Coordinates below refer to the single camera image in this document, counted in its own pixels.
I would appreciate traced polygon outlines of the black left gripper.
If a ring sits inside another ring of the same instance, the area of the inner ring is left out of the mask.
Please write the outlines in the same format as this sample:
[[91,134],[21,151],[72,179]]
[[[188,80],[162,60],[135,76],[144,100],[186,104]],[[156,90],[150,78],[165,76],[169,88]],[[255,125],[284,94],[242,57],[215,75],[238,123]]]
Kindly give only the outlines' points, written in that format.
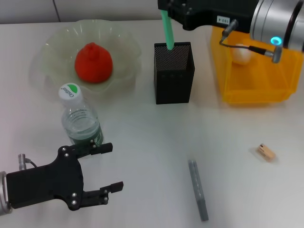
[[117,182],[99,190],[83,192],[83,175],[78,158],[113,151],[112,143],[99,146],[94,140],[74,146],[62,146],[56,159],[47,165],[7,174],[7,190],[10,205],[14,209],[59,199],[70,210],[83,206],[106,205],[109,193],[123,190],[124,183]]

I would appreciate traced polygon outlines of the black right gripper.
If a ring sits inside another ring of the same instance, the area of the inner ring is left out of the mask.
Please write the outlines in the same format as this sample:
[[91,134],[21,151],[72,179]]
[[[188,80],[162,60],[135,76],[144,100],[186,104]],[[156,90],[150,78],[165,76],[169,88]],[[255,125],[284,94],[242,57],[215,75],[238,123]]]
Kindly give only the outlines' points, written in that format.
[[[174,18],[176,3],[177,0],[158,0],[158,9]],[[250,30],[257,4],[258,0],[187,0],[177,12],[177,22],[184,30],[195,30],[206,25],[226,28],[237,20],[236,30]]]

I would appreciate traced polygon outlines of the green pen with white clip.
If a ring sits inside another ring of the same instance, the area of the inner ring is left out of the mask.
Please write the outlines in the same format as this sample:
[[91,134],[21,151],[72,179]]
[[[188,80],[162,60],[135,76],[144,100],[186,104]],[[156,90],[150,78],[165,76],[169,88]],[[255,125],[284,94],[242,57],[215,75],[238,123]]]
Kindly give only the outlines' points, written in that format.
[[174,35],[172,30],[171,18],[168,16],[168,12],[161,10],[161,18],[164,28],[165,40],[168,50],[173,50],[174,48]]

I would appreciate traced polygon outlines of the clear water bottle green label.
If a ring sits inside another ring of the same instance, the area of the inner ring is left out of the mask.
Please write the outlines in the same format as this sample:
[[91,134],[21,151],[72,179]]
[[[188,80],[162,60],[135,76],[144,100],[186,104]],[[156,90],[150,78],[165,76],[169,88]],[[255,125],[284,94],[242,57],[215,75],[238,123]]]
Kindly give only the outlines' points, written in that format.
[[58,95],[64,106],[61,123],[71,143],[94,141],[100,146],[104,141],[100,122],[80,87],[74,83],[64,84],[60,87]]

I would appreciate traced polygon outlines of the white paper ball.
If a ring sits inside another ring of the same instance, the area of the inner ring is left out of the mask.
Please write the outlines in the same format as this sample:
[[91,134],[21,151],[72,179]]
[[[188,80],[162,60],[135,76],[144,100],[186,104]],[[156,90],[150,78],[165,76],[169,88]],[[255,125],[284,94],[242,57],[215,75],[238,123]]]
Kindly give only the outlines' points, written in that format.
[[239,65],[246,65],[252,57],[251,51],[245,48],[232,49],[232,62]]

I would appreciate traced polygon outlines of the orange fruit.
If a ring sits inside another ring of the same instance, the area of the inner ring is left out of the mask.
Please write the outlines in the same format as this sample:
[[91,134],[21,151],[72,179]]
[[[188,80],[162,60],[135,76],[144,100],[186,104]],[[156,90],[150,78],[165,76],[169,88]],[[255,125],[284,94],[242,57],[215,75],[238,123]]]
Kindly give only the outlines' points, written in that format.
[[113,71],[112,57],[105,48],[94,42],[88,43],[76,55],[75,71],[85,82],[105,82]]

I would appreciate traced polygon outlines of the grey glitter pen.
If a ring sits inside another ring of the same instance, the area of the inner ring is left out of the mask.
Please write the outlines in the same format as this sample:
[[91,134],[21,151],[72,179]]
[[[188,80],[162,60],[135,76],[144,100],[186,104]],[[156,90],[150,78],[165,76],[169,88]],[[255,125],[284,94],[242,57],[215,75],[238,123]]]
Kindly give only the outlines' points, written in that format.
[[199,215],[201,221],[208,221],[209,216],[206,207],[205,196],[203,193],[199,170],[195,160],[188,160],[188,166],[190,170],[191,181],[193,185],[194,195],[197,202]]

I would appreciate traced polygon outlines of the small tan wooden block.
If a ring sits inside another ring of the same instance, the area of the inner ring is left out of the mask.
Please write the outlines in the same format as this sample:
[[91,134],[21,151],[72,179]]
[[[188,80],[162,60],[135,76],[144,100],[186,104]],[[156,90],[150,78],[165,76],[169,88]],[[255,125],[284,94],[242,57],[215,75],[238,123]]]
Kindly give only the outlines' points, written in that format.
[[255,151],[266,161],[272,162],[276,159],[276,154],[268,148],[265,144],[261,143]]

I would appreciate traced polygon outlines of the black mesh pen holder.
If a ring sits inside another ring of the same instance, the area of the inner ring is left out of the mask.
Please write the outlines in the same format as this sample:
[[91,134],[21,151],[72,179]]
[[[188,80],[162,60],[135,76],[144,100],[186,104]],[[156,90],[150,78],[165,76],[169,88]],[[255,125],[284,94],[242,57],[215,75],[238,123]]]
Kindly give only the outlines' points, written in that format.
[[154,44],[154,91],[156,104],[182,104],[190,100],[195,73],[190,42]]

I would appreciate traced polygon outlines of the clear glass bowl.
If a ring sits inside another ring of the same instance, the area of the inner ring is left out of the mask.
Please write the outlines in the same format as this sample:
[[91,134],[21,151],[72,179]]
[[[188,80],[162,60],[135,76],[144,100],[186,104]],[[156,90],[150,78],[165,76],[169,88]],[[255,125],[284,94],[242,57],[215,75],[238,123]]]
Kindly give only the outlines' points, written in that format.
[[[94,42],[109,51],[113,60],[111,77],[103,83],[82,81],[75,71],[77,53]],[[86,19],[57,30],[34,56],[29,81],[40,95],[56,100],[65,83],[80,86],[86,96],[122,93],[131,89],[141,72],[141,49],[133,35],[116,22]]]

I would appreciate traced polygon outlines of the yellow plastic storage bin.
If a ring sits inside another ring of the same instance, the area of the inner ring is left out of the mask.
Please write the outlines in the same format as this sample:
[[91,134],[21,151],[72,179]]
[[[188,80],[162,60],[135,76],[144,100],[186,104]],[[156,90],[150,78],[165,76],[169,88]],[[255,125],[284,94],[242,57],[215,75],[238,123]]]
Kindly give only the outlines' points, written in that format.
[[219,44],[222,28],[212,27],[210,48],[218,88],[229,104],[275,103],[287,100],[297,90],[303,65],[301,52],[284,49],[280,62],[252,52],[246,65],[232,62],[232,48]]

